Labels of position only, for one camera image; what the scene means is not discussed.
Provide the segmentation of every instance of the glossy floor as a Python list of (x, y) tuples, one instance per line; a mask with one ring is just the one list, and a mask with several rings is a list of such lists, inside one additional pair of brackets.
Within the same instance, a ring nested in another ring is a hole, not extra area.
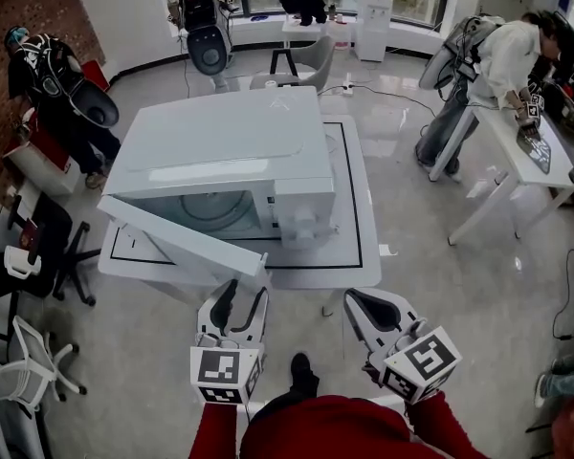
[[(251, 75), (267, 70), (270, 56), (269, 51), (238, 53), (228, 70), (231, 90), (247, 89)], [(464, 357), (444, 387), (455, 415), (484, 453), (528, 457), (547, 448), (548, 434), (524, 432), (539, 419), (532, 401), (535, 378), (565, 351), (566, 344), (551, 336), (551, 322), (565, 298), (565, 254), (574, 247), (574, 213), (553, 213), (518, 241), (515, 220), (549, 200), (541, 189), (518, 189), (479, 229), (449, 247), (448, 234), (490, 192), (504, 158), (493, 137), (479, 130), (461, 155), (463, 184), (446, 178), (429, 182), (412, 150), (431, 112), (390, 95), (415, 98), (438, 112), (442, 101), (437, 94), (417, 88), (424, 66), (424, 60), (400, 55), (387, 55), (382, 64), (338, 55), (328, 87), (340, 85), (351, 72), (357, 85), (389, 95), (356, 88), (354, 97), (345, 98), (340, 89), (331, 89), (320, 99), (321, 109), (350, 114), (358, 125), (382, 254), (380, 287), (407, 297), (433, 325), (442, 325)], [(111, 91), (121, 108), (114, 132), (123, 138), (141, 107), (188, 93), (212, 93), (210, 80), (190, 64), (187, 81), (188, 86), (183, 63), (121, 79)], [(107, 225), (96, 210), (98, 198), (96, 192), (83, 191), (63, 201), (77, 223), (91, 223), (87, 249), (100, 246)], [(79, 343), (80, 356), (70, 374), (89, 389), (88, 396), (69, 396), (65, 404), (47, 402), (54, 456), (186, 457), (201, 411), (188, 383), (194, 308), (141, 282), (102, 275), (94, 264), (87, 267), (86, 279), (98, 299), (94, 309), (81, 305), (72, 290), (63, 303), (47, 299), (40, 308), (28, 301), (36, 320), (44, 320), (39, 324), (55, 328), (60, 339)], [(321, 318), (327, 297), (272, 294), (267, 368), (256, 400), (287, 388), (290, 358), (302, 349), (321, 378), (321, 393), (382, 394), (360, 371), (366, 352), (343, 315)], [(574, 304), (558, 329), (574, 331)]]

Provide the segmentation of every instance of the white table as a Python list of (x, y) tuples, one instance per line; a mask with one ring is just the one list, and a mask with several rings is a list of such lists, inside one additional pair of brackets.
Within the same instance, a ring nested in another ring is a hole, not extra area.
[(286, 15), (282, 29), (284, 49), (291, 47), (291, 41), (317, 41), (326, 32), (325, 24), (318, 24), (315, 20), (310, 26), (301, 26), (300, 22), (293, 15)]
[(478, 127), (484, 129), (485, 132), (493, 134), (497, 139), (510, 163), (512, 171), (496, 187), (483, 205), (449, 236), (450, 245), (456, 244), (463, 235), (472, 230), (495, 206), (509, 197), (519, 185), (554, 187), (559, 189), (560, 193), (541, 212), (532, 216), (520, 227), (517, 227), (515, 231), (517, 238), (521, 238), (539, 221), (563, 204), (574, 192), (574, 184), (568, 177), (568, 172), (572, 169), (573, 164), (567, 157), (562, 144), (557, 138), (557, 134), (545, 118), (541, 120), (540, 132), (551, 148), (551, 168), (548, 174), (542, 172), (517, 144), (519, 126), (517, 125), (514, 111), (498, 111), (477, 106), (468, 107), (464, 112), (459, 124), (455, 127), (451, 139), (430, 172), (431, 181), (435, 182), (438, 179), (475, 118), (479, 121)]

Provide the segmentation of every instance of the white chair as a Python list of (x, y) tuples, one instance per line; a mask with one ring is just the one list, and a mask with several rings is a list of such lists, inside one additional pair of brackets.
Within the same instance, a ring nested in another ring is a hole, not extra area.
[[(278, 86), (313, 86), (320, 92), (323, 90), (329, 78), (335, 44), (334, 39), (329, 35), (325, 35), (312, 46), (287, 50), (273, 50), (270, 74), (255, 76), (251, 82), (251, 90), (265, 88), (267, 81), (275, 81)], [(287, 62), (291, 71), (290, 75), (276, 73), (276, 65), (280, 55), (287, 56)], [(296, 63), (310, 66), (315, 70), (315, 73), (307, 78), (300, 78), (298, 76), (298, 70), (296, 69)]]
[(84, 386), (73, 384), (57, 369), (64, 356), (71, 352), (78, 352), (77, 346), (66, 345), (53, 357), (51, 351), (48, 350), (50, 334), (47, 334), (43, 340), (40, 334), (20, 317), (15, 317), (12, 325), (23, 358), (0, 365), (0, 401), (15, 401), (24, 406), (32, 415), (37, 410), (49, 383), (58, 401), (66, 401), (66, 396), (57, 393), (55, 388), (57, 381), (77, 394), (87, 394)]

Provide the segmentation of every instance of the white sneaker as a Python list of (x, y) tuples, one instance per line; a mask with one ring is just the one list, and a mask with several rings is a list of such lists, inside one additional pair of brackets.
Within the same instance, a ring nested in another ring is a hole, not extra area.
[(456, 184), (461, 184), (461, 182), (463, 181), (463, 178), (461, 177), (461, 172), (458, 170), (455, 173), (451, 174), (447, 173), (447, 177), (449, 177)]
[(99, 188), (102, 190), (106, 184), (106, 177), (101, 173), (90, 173), (85, 179), (85, 186), (89, 189)]
[(541, 374), (541, 376), (538, 378), (538, 382), (536, 382), (536, 392), (534, 394), (534, 406), (536, 408), (542, 408), (544, 406), (544, 402), (546, 401), (546, 399), (542, 397), (542, 384), (545, 378), (546, 374)]

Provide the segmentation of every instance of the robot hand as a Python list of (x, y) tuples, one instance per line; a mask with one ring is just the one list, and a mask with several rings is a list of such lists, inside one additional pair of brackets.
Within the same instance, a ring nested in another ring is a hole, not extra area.
[(403, 297), (378, 289), (349, 289), (344, 296), (355, 334), (370, 351), (363, 371), (405, 401), (435, 394), (461, 361), (446, 332), (431, 331)]
[(263, 370), (268, 291), (255, 295), (246, 324), (226, 334), (237, 289), (238, 281), (231, 281), (198, 311), (190, 379), (202, 403), (246, 404)]

